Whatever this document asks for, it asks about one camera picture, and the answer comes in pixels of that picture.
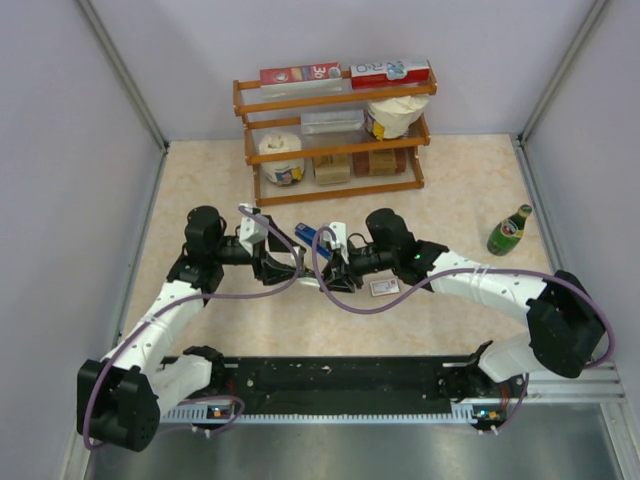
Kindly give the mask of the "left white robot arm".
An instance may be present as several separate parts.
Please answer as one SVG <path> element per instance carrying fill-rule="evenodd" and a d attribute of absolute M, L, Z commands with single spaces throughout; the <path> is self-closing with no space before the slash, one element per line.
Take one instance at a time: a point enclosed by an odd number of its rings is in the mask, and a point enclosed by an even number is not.
<path fill-rule="evenodd" d="M 265 295 L 276 295 L 304 274 L 305 248 L 284 234 L 269 216 L 242 204 L 234 235 L 212 206 L 187 215 L 185 242 L 149 310 L 117 346 L 78 371 L 77 431 L 88 450 L 106 444 L 134 452 L 144 450 L 161 418 L 196 392 L 216 396 L 227 374 L 216 366 L 212 348 L 186 350 L 165 364 L 165 356 L 189 322 L 212 299 L 227 266 L 248 266 Z"/>

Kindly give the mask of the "blue black stapler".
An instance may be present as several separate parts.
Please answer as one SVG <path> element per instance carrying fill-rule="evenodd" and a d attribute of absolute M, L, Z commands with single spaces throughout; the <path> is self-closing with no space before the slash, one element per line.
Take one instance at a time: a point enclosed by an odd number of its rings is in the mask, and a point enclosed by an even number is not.
<path fill-rule="evenodd" d="M 295 226 L 294 234 L 300 240 L 302 240 L 308 246 L 312 245 L 313 238 L 316 234 L 317 230 L 312 228 L 311 226 L 300 222 Z M 328 243 L 320 238 L 317 242 L 317 253 L 324 259 L 329 260 L 331 257 L 331 251 L 327 248 Z"/>

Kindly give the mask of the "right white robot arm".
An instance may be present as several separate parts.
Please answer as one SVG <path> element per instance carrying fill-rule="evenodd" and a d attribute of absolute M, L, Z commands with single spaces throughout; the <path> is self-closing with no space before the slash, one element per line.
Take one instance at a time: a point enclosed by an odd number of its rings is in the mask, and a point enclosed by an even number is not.
<path fill-rule="evenodd" d="M 469 388 L 487 396 L 512 377 L 547 370 L 575 379 L 602 364 L 594 354 L 613 334 L 601 308 L 571 273 L 553 274 L 495 268 L 464 257 L 447 246 L 418 240 L 404 219 L 390 208 L 365 220 L 371 237 L 352 248 L 344 224 L 323 226 L 312 243 L 331 253 L 314 273 L 323 293 L 352 291 L 365 275 L 391 271 L 409 291 L 420 289 L 469 299 L 520 321 L 525 332 L 482 345 L 466 374 Z"/>

